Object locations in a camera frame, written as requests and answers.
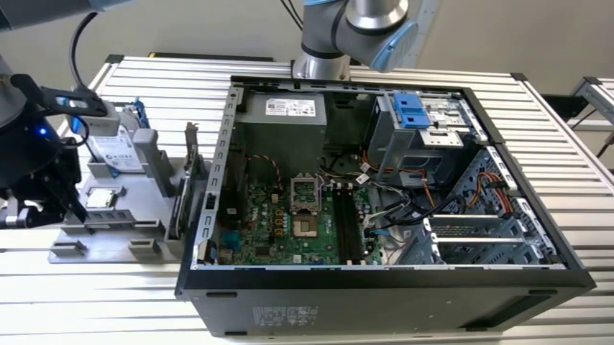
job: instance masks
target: ram slot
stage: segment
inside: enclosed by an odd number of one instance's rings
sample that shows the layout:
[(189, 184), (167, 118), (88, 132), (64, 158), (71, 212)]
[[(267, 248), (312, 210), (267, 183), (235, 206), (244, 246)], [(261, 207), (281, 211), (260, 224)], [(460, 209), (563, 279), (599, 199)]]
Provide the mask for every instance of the ram slot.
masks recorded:
[(336, 189), (332, 192), (335, 213), (336, 242), (339, 245), (339, 263), (350, 260), (359, 263), (363, 258), (358, 216), (351, 190)]

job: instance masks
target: white wall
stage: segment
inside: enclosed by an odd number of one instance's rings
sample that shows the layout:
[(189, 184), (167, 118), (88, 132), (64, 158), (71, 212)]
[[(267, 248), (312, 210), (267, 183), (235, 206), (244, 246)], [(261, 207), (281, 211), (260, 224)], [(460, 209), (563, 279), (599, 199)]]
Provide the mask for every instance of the white wall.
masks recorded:
[(614, 76), (613, 0), (442, 0), (419, 68), (522, 72), (543, 93)]
[[(0, 34), (0, 53), (13, 72), (31, 74), (49, 87), (72, 86), (68, 43), (83, 17)], [(277, 0), (136, 0), (91, 22), (81, 36), (77, 67), (88, 83), (108, 54), (184, 52), (288, 61), (299, 43), (300, 31)]]
[[(412, 0), (414, 8), (419, 2)], [(583, 75), (614, 76), (613, 0), (439, 3), (419, 68), (523, 72), (551, 93), (567, 93)], [(48, 86), (72, 85), (67, 46), (81, 17), (0, 34), (0, 53), (15, 71)], [(135, 0), (92, 21), (77, 62), (89, 80), (111, 53), (192, 52), (285, 61), (296, 56), (299, 42), (277, 0)]]

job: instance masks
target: blue plastic latch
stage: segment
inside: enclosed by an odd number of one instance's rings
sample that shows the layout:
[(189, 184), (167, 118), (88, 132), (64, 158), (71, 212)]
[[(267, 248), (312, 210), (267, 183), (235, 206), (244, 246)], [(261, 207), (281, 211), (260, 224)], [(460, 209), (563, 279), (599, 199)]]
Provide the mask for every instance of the blue plastic latch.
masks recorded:
[(431, 120), (422, 108), (418, 95), (410, 93), (395, 93), (392, 95), (392, 107), (400, 117), (403, 128), (428, 128)]

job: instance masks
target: power supply label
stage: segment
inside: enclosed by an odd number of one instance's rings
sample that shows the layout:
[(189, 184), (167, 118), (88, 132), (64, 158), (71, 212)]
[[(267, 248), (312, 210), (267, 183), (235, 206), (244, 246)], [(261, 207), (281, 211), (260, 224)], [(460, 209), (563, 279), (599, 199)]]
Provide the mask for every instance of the power supply label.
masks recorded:
[(312, 326), (319, 307), (253, 307), (253, 324), (265, 326)]
[(269, 98), (267, 115), (315, 117), (315, 101), (312, 99)]

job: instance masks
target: green circuit board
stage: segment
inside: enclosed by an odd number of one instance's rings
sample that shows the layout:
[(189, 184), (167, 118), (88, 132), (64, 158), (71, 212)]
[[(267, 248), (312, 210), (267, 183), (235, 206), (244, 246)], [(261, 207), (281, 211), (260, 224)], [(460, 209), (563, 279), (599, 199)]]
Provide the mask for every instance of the green circuit board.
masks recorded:
[[(292, 215), (290, 212), (290, 193), (280, 194), (276, 203), (272, 203), (271, 200), (272, 193), (275, 193), (275, 186), (272, 185), (253, 184), (248, 186), (245, 225), (237, 232), (232, 257), (231, 259), (227, 257), (224, 264), (339, 265), (332, 188), (322, 188), (322, 207), (316, 216)], [(356, 189), (352, 196), (356, 203), (358, 221), (358, 210), (368, 212), (368, 207), (364, 207), (368, 205), (367, 190)], [(306, 221), (303, 223), (304, 226), (315, 224), (316, 233), (302, 233), (300, 228), (295, 228), (295, 226), (300, 226), (303, 219), (315, 222), (308, 224)], [(364, 262), (367, 265), (380, 264), (376, 242), (375, 250), (364, 257)]]

